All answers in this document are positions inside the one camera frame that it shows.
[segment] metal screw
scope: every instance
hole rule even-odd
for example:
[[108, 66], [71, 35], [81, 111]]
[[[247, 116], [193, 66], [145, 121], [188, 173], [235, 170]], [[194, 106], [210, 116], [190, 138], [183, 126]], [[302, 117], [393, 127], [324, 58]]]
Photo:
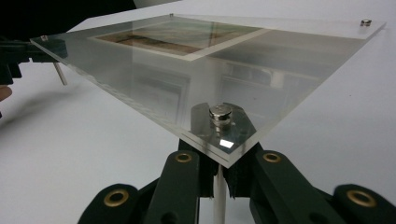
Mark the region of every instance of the metal screw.
[[40, 36], [42, 41], [48, 41], [49, 37], [47, 35]]
[[361, 26], [370, 26], [371, 25], [371, 20], [362, 20], [361, 21]]

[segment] metal standoff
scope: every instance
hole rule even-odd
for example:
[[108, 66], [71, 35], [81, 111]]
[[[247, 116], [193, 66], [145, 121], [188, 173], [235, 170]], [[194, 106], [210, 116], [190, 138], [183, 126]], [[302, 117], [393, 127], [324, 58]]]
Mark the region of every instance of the metal standoff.
[[371, 20], [362, 20], [361, 21], [361, 26], [370, 26], [371, 25]]
[[40, 36], [42, 41], [48, 41], [49, 37], [47, 35]]
[[217, 127], [225, 127], [231, 123], [233, 111], [228, 105], [215, 105], [209, 108], [209, 115]]
[[61, 66], [59, 66], [58, 63], [54, 63], [53, 65], [55, 66], [56, 72], [58, 73], [58, 76], [61, 79], [62, 84], [64, 84], [64, 86], [66, 86], [67, 80], [66, 80], [66, 77], [64, 76], [64, 72], [62, 71]]

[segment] brass insert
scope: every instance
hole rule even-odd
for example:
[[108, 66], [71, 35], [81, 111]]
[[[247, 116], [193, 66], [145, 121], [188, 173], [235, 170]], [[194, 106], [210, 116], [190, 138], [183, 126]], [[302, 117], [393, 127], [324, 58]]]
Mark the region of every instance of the brass insert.
[[346, 193], [346, 196], [350, 201], [358, 205], [364, 207], [376, 207], [376, 201], [373, 196], [364, 191], [351, 189]]
[[178, 162], [189, 162], [192, 160], [192, 156], [187, 153], [180, 153], [176, 155], [176, 160]]
[[129, 198], [129, 193], [125, 189], [114, 189], [109, 192], [104, 200], [108, 207], [117, 207], [125, 203]]
[[269, 162], [280, 162], [280, 157], [275, 153], [265, 153], [262, 157]]

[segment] white table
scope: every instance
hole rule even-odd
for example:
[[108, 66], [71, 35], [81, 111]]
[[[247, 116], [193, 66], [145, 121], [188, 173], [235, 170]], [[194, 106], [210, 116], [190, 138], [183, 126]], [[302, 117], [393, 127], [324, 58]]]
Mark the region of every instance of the white table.
[[[386, 21], [387, 26], [261, 143], [285, 154], [326, 192], [354, 183], [396, 204], [396, 2], [185, 0], [100, 18], [86, 29], [169, 13]], [[0, 223], [77, 223], [103, 188], [138, 189], [159, 177], [178, 139], [62, 66], [22, 63], [0, 103]], [[226, 223], [254, 223], [248, 199], [229, 200]], [[212, 223], [202, 200], [200, 223]]]

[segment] transparent glass plate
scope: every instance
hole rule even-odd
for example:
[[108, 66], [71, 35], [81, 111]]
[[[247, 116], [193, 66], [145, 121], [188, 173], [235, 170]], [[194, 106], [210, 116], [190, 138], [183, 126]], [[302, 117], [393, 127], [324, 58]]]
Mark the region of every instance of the transparent glass plate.
[[384, 25], [166, 15], [32, 42], [230, 167]]

